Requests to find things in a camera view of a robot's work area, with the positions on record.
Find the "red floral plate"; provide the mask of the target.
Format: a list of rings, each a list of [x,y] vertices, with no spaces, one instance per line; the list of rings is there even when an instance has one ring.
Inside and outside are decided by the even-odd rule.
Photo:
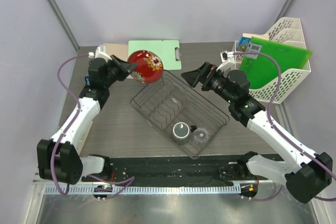
[[[163,75],[163,62],[159,56],[148,50],[138,50],[128,57],[129,63],[136,63],[136,69],[131,77],[142,83],[149,84],[158,81]]]

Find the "blue patterned bowl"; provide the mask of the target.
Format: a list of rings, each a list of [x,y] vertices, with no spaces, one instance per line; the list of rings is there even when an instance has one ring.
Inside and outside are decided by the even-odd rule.
[[[90,80],[89,80],[89,76],[88,75],[86,75],[84,77],[84,83],[85,83],[85,86],[90,86]]]

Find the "clear glass tumbler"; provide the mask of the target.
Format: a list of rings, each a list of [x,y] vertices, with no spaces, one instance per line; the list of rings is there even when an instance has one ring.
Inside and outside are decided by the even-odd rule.
[[[192,143],[196,146],[204,146],[208,143],[210,136],[207,129],[198,127],[192,132]]]

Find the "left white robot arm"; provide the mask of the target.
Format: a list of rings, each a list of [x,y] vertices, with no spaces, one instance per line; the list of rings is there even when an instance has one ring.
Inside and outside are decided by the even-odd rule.
[[[116,56],[88,56],[91,60],[84,78],[85,86],[79,95],[72,95],[76,101],[74,110],[50,139],[40,140],[37,144],[39,175],[53,181],[57,188],[60,183],[74,185],[82,177],[93,174],[105,182],[112,174],[106,156],[80,157],[78,147],[93,119],[104,107],[110,95],[109,88],[116,81],[125,80],[137,64]]]

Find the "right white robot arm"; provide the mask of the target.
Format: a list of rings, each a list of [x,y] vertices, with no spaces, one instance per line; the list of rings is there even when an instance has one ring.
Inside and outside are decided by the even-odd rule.
[[[268,178],[286,187],[301,203],[316,198],[335,179],[331,156],[325,152],[317,154],[275,121],[249,94],[250,82],[243,71],[232,70],[225,76],[215,65],[205,62],[181,76],[190,87],[201,83],[203,91],[212,90],[228,102],[231,116],[263,138],[282,158],[278,162],[250,152],[237,166],[239,177],[250,179],[258,175]]]

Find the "black wire dish rack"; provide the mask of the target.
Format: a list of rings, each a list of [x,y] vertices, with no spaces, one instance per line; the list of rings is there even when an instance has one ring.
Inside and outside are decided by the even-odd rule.
[[[173,103],[163,90],[166,83],[178,84],[187,96],[187,105]],[[164,71],[159,81],[147,84],[130,101],[131,106],[167,140],[175,144],[184,154],[198,159],[210,143],[229,123],[229,116],[204,96],[193,90],[169,71]],[[196,146],[191,139],[179,145],[172,138],[172,128],[178,122],[205,128],[210,139],[204,146]]]

